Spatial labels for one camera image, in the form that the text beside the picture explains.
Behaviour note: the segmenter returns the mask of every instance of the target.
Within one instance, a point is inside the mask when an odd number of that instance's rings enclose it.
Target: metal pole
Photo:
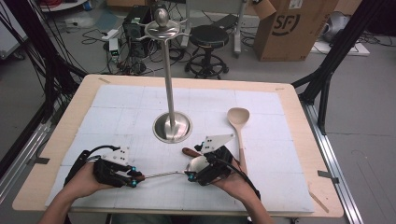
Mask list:
[[[169,61],[169,47],[166,40],[161,41],[161,48],[163,50],[163,68],[165,69],[165,86],[166,86],[166,96],[168,98],[169,120],[171,122],[171,130],[173,131],[175,127],[175,109],[173,103],[171,65]]]

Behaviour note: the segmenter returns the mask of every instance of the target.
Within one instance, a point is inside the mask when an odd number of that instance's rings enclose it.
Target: wooden table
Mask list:
[[[272,215],[283,217],[341,217],[344,214],[344,209],[340,204],[332,181],[329,178],[318,176],[318,171],[326,172],[327,168],[295,89],[290,84],[189,78],[173,78],[172,82],[174,88],[276,92],[289,124],[290,133],[315,206],[315,212],[309,214],[276,213]],[[161,87],[164,86],[164,80],[161,77],[86,76],[41,153],[41,157],[50,158],[49,163],[34,166],[13,203],[15,210],[44,211],[46,209],[45,202],[50,195],[64,154],[70,148],[97,90],[106,84]],[[72,211],[120,212],[117,209],[72,209]]]

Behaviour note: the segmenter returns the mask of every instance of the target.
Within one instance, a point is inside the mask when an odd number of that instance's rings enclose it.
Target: wooden spoon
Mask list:
[[[231,125],[233,125],[236,130],[236,134],[238,135],[240,166],[244,170],[244,172],[246,172],[246,174],[248,174],[248,170],[245,161],[244,144],[242,141],[241,130],[248,122],[249,117],[250,114],[248,110],[241,107],[231,108],[227,113],[227,119],[228,121],[230,121]]]

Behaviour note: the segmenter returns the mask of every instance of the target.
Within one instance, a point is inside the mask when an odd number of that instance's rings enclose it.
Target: metal stand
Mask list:
[[[387,0],[363,0],[345,30],[335,40],[335,43],[320,67],[312,74],[303,77],[291,85],[294,88],[309,83],[303,93],[299,94],[300,100],[307,105],[313,105],[315,98],[321,92],[318,112],[318,126],[322,134],[325,132],[325,119],[327,102],[329,98],[330,82],[335,69],[344,60],[361,36],[369,21],[375,16]]]
[[[163,51],[163,67],[165,69],[165,85],[169,113],[160,115],[153,124],[155,136],[165,143],[178,143],[187,139],[192,131],[192,122],[187,115],[175,112],[172,92],[171,67],[169,62],[168,40],[185,35],[180,32],[180,23],[169,21],[168,12],[163,9],[155,11],[155,21],[145,26],[145,36],[138,38],[152,38],[161,42]]]

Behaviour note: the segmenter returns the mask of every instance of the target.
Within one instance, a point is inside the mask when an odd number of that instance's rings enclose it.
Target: forearm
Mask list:
[[[47,208],[43,217],[38,221],[38,224],[60,224],[64,223],[67,212],[69,211],[73,198],[65,194],[59,193]]]
[[[256,197],[249,197],[241,200],[242,204],[247,209],[248,214],[254,224],[273,224],[274,221],[268,214],[262,202]]]

